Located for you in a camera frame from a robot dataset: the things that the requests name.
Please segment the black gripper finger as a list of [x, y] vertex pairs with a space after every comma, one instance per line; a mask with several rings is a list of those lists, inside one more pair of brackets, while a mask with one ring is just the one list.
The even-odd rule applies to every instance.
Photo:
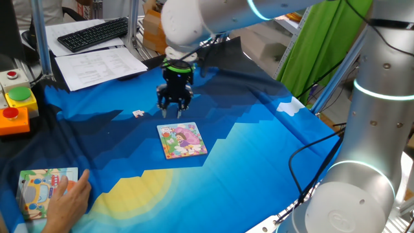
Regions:
[[184, 90], [180, 92], [177, 118], [180, 118], [182, 115], [182, 112], [188, 109], [192, 98], [193, 98], [193, 91], [191, 87], [185, 87]]
[[170, 95], [166, 84], [161, 84], [157, 87], [157, 98], [157, 106], [162, 111], [162, 116], [166, 118], [167, 108], [170, 103]]

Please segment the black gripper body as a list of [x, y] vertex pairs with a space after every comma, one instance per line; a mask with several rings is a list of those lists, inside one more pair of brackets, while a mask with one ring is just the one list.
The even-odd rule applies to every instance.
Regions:
[[189, 86], [193, 84], [192, 70], [184, 72], [183, 70], [164, 69], [162, 75], [166, 81], [167, 93], [171, 97], [192, 97], [192, 89]]

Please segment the person's right hand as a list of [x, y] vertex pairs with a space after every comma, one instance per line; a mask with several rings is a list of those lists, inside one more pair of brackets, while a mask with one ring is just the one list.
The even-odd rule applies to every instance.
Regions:
[[48, 205], [47, 222], [42, 233], [69, 233], [86, 213], [91, 192], [89, 174], [90, 171], [85, 170], [68, 192], [65, 191], [69, 180], [66, 176], [61, 178]]

